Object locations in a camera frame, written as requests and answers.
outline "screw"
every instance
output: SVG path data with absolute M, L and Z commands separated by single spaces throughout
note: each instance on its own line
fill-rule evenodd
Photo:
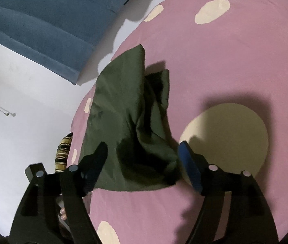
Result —
M 78 166 L 74 164 L 74 165 L 69 166 L 68 169 L 69 169 L 69 171 L 74 172 L 74 171 L 78 170 Z
M 249 176 L 251 175 L 251 173 L 250 173 L 249 171 L 247 171 L 247 170 L 244 170 L 244 171 L 242 172 L 242 174 L 243 174 L 244 176 L 246 176 L 246 177 L 249 177 Z
M 217 171 L 218 170 L 218 166 L 211 164 L 210 166 L 208 166 L 208 168 L 212 171 Z
M 40 170 L 35 175 L 36 175 L 36 177 L 40 178 L 44 175 L 44 172 Z

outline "dark green cloth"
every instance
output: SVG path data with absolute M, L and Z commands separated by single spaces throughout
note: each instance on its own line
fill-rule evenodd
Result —
M 80 159 L 100 142 L 108 158 L 95 185 L 111 191 L 161 189 L 179 178 L 176 152 L 162 119 L 169 98 L 169 71 L 144 75 L 139 45 L 114 59 L 99 75 Z

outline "cream polka dot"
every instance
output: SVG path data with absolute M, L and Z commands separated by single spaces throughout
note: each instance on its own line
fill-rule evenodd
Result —
M 72 157 L 72 164 L 74 164 L 74 162 L 76 160 L 76 156 L 77 156 L 77 149 L 74 149 L 73 157 Z
M 84 112 L 85 112 L 85 113 L 88 113 L 88 112 L 90 111 L 90 104 L 91 104 L 91 102 L 92 102 L 92 99 L 91 99 L 91 98 L 87 99 L 87 102 L 86 102 L 86 105 L 85 105 L 85 108 L 84 108 Z
M 208 163 L 231 173 L 248 170 L 253 176 L 268 151 L 262 119 L 246 106 L 232 103 L 213 106 L 201 113 L 187 125 L 180 142 L 183 140 Z
M 162 5 L 157 5 L 149 14 L 148 16 L 144 19 L 144 22 L 149 22 L 155 17 L 157 17 L 162 11 L 164 10 Z
M 102 244 L 120 244 L 117 233 L 107 221 L 101 221 L 97 234 Z
M 202 25 L 219 18 L 230 9 L 228 0 L 214 0 L 206 3 L 195 16 L 195 23 Z

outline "white wall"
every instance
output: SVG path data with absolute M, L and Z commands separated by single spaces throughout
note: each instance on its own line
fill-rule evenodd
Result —
M 17 206 L 28 186 L 24 169 L 43 162 L 54 172 L 60 140 L 69 133 L 73 115 L 94 84 L 86 73 L 102 71 L 125 38 L 163 0 L 131 0 L 107 31 L 80 78 L 81 86 L 0 45 L 0 233 L 9 235 Z

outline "fingers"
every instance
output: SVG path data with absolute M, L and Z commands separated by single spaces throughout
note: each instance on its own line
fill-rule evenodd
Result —
M 60 214 L 61 214 L 60 218 L 65 221 L 67 219 L 65 208 L 62 208 L 60 210 Z

